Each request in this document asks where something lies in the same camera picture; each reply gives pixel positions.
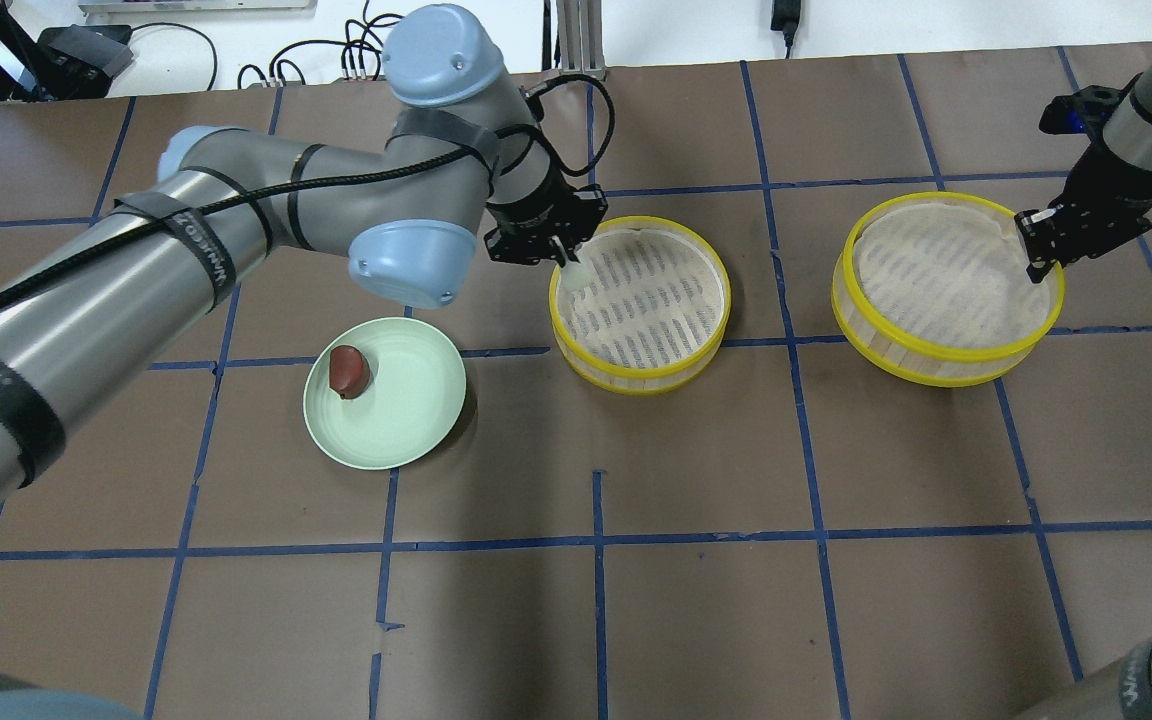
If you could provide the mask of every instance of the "light green plate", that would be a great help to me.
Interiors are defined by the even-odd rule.
[[[351,344],[371,366],[362,395],[328,385],[332,348]],[[408,318],[364,323],[335,338],[305,380],[305,427],[329,457],[359,470],[406,465],[447,437],[465,404],[465,363],[433,325]]]

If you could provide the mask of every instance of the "white wall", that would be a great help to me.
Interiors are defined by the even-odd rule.
[[[458,0],[479,15],[514,73],[540,69],[541,0]],[[420,0],[372,0],[372,14],[408,13]],[[604,0],[608,65],[717,63],[781,58],[768,30],[771,0]],[[361,0],[319,0],[311,10],[241,10],[116,15],[113,22],[173,20],[209,33],[220,50],[217,88],[234,88],[243,63],[264,67],[276,50],[310,37],[343,38]],[[45,26],[93,24],[76,0],[15,0],[15,18],[32,36]],[[1152,40],[1152,0],[804,0],[795,56],[820,58],[939,50],[995,50]],[[159,94],[206,86],[211,70],[200,38],[172,28],[137,33],[136,63],[111,94]],[[288,58],[310,82],[339,77],[339,50],[295,50]]]

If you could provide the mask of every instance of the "yellow-rimmed basket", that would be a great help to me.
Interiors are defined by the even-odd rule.
[[[623,395],[657,395],[717,355],[732,282],[699,234],[661,218],[617,218],[599,225],[579,258],[592,285],[566,287],[559,270],[550,280],[558,350],[579,377]]]
[[[1025,265],[1005,206],[960,192],[896,197],[847,236],[833,314],[861,355],[907,381],[988,382],[1033,350],[1064,304],[1060,266],[1034,286]]]

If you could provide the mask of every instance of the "blue joint cap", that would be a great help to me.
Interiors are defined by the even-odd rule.
[[[172,136],[172,141],[168,141],[168,149],[164,150],[162,154],[159,156],[159,182],[164,182],[172,176],[172,173],[180,169],[180,165],[184,161],[184,156],[188,156],[189,151],[194,150],[194,146],[198,145],[198,142],[202,142],[202,138],[215,135],[215,132],[220,132],[223,129],[243,128],[234,126],[194,126],[184,128],[183,131],[175,132]]]
[[[429,5],[385,38],[385,78],[416,108],[438,108],[483,92],[505,73],[505,56],[483,24],[456,5]]]
[[[349,243],[349,276],[387,300],[411,306],[449,305],[470,274],[473,233],[444,220],[394,220]]]
[[[141,713],[84,694],[20,689],[0,692],[0,720],[141,720]]]

